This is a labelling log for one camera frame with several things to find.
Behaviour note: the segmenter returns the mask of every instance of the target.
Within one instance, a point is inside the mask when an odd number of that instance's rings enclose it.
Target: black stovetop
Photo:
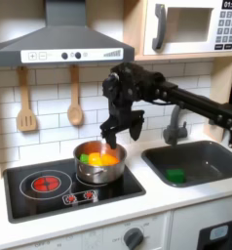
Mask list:
[[[85,184],[76,175],[74,159],[8,169],[5,171],[5,190],[11,223],[145,194],[127,167],[124,175],[111,184]]]

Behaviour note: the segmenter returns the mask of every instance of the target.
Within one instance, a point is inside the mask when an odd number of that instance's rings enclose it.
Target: green food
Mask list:
[[[85,153],[81,154],[80,161],[85,164],[89,164],[89,155]]]
[[[185,183],[185,175],[182,169],[168,169],[167,179],[175,184]]]

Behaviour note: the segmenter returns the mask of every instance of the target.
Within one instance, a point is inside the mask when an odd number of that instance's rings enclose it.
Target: microwave keypad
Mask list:
[[[232,50],[232,11],[220,12],[215,43],[215,50]]]

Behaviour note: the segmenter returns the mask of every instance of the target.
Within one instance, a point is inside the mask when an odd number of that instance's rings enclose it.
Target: cooking pot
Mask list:
[[[90,154],[99,152],[100,154],[108,153],[117,159],[119,163],[109,166],[93,166],[80,161],[82,153]],[[99,141],[83,143],[77,146],[73,152],[75,164],[77,166],[77,176],[84,182],[91,184],[108,184],[119,179],[125,170],[126,150],[117,145],[116,149],[111,149],[110,145]]]

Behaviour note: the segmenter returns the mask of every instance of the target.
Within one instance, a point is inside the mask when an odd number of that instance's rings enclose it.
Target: white countertop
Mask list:
[[[197,135],[197,138],[191,137],[186,142],[201,140],[209,138]],[[159,140],[125,146],[128,152],[126,164],[145,188],[145,195],[44,219],[10,224],[7,217],[4,181],[0,180],[0,249],[232,195],[232,179],[185,188],[164,184],[141,159],[141,153],[145,149],[164,145],[164,141]]]

